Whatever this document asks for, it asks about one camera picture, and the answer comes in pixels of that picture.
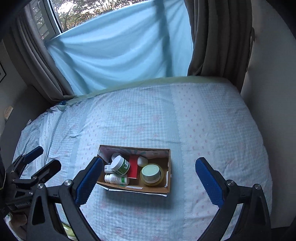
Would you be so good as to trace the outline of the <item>white medicine bottle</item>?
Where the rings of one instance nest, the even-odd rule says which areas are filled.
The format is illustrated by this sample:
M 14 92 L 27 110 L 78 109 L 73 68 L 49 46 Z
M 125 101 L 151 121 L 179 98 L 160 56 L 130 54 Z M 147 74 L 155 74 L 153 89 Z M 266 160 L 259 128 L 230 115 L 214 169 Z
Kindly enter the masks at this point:
M 104 177 L 104 181 L 110 184 L 116 185 L 128 185 L 130 183 L 130 179 L 126 176 L 120 176 L 119 174 L 106 174 Z

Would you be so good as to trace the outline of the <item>white lid green jar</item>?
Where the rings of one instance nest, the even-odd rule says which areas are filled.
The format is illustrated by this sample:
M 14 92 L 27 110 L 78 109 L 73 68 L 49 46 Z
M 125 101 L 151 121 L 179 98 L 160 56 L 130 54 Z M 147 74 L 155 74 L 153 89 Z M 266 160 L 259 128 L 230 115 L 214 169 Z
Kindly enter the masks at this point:
M 117 156 L 111 163 L 111 169 L 119 175 L 125 175 L 130 169 L 130 163 L 124 157 Z

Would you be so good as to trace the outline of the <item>red Marubi box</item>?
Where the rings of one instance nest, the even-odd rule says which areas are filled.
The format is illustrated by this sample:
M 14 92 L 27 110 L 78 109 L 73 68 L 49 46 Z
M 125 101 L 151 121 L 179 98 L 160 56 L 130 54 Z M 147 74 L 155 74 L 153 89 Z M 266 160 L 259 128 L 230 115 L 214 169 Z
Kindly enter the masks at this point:
M 127 177 L 131 179 L 137 179 L 137 170 L 138 170 L 138 165 L 137 165 L 137 155 L 131 155 L 129 157 L 128 162 L 130 163 L 130 168 L 127 172 Z

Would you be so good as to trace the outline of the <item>yellow tape roll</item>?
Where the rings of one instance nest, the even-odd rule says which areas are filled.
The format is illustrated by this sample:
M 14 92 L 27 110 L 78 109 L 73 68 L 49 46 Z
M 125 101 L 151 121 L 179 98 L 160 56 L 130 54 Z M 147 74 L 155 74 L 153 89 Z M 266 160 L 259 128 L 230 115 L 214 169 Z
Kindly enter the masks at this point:
M 158 164 L 148 164 L 140 171 L 140 179 L 147 186 L 159 185 L 164 178 L 164 171 Z

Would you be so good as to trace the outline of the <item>small white object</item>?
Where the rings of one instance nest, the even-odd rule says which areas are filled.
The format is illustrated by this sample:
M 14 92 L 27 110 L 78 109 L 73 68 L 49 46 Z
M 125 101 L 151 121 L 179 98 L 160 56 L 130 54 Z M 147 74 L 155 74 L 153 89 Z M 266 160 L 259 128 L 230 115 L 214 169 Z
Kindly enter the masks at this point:
M 139 157 L 137 158 L 137 165 L 138 165 L 139 167 L 144 167 L 144 166 L 146 166 L 148 163 L 149 163 L 149 162 L 148 162 L 148 159 L 145 158 L 145 157 L 143 157 L 143 156 L 139 156 Z

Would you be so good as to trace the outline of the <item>pale green lid jar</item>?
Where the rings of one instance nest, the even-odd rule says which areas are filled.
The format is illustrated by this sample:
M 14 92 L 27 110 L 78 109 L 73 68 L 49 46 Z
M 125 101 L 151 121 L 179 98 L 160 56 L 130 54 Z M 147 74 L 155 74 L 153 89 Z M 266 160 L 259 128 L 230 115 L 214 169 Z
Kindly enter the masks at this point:
M 140 174 L 143 180 L 148 184 L 156 183 L 161 178 L 160 167 L 156 164 L 148 164 L 144 166 Z

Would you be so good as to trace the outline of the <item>open cardboard box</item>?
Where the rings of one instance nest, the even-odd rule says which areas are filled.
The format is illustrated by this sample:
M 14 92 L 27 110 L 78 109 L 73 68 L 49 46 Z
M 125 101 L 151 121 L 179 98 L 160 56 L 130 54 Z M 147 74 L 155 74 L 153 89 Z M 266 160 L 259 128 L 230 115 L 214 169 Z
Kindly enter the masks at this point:
M 101 145 L 98 150 L 106 165 L 97 184 L 108 191 L 138 192 L 167 196 L 171 187 L 171 151 L 169 149 L 132 148 Z M 119 168 L 123 161 L 130 164 L 124 176 L 111 169 Z

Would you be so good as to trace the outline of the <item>left grey curtain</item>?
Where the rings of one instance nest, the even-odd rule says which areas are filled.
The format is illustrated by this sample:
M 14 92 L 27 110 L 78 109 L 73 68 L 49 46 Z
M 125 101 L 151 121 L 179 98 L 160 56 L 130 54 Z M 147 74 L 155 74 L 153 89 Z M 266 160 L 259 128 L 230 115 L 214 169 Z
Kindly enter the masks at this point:
M 4 45 L 26 85 L 32 85 L 48 101 L 74 97 L 74 91 L 38 33 L 29 4 L 11 21 Z

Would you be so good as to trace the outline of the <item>grey curtain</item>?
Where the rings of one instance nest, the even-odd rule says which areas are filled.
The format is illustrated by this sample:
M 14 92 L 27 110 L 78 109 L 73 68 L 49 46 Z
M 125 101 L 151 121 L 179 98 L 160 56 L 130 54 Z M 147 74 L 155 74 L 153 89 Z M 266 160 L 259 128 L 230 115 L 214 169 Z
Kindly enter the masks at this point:
M 228 79 L 241 91 L 254 41 L 251 1 L 185 1 L 193 41 L 189 76 Z
M 38 33 L 29 4 L 11 21 L 4 45 L 26 85 L 32 85 L 48 101 L 74 97 L 74 91 Z

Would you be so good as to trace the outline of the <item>window with trees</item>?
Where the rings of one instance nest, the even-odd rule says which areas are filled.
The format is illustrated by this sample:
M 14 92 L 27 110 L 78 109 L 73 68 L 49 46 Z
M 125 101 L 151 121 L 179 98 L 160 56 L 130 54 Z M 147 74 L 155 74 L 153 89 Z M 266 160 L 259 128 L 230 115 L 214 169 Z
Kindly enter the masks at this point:
M 99 15 L 142 0 L 33 0 L 30 12 L 44 42 Z

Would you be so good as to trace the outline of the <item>right grey curtain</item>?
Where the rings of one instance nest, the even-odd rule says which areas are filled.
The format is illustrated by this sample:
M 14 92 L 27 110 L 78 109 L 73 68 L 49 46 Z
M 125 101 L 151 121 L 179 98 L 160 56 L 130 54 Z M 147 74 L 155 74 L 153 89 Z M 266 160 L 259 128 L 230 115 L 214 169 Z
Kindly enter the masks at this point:
M 185 1 L 193 41 L 189 76 L 228 79 L 241 91 L 254 41 L 251 1 Z

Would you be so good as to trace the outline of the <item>light blue hanging cloth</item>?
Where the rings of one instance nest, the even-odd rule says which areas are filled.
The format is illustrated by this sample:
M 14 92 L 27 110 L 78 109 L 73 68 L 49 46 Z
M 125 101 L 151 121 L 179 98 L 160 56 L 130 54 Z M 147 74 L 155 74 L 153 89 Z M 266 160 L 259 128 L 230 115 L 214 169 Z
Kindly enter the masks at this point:
M 183 1 L 144 1 L 98 16 L 46 43 L 75 95 L 187 75 L 193 53 Z

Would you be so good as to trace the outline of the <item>wall socket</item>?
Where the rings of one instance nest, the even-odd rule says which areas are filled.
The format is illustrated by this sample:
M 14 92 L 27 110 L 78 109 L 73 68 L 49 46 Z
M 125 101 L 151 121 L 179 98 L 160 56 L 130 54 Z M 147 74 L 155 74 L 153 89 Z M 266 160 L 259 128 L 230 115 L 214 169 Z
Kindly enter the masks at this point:
M 5 110 L 4 110 L 4 119 L 7 121 L 11 115 L 11 113 L 13 112 L 13 107 L 12 106 L 8 106 Z

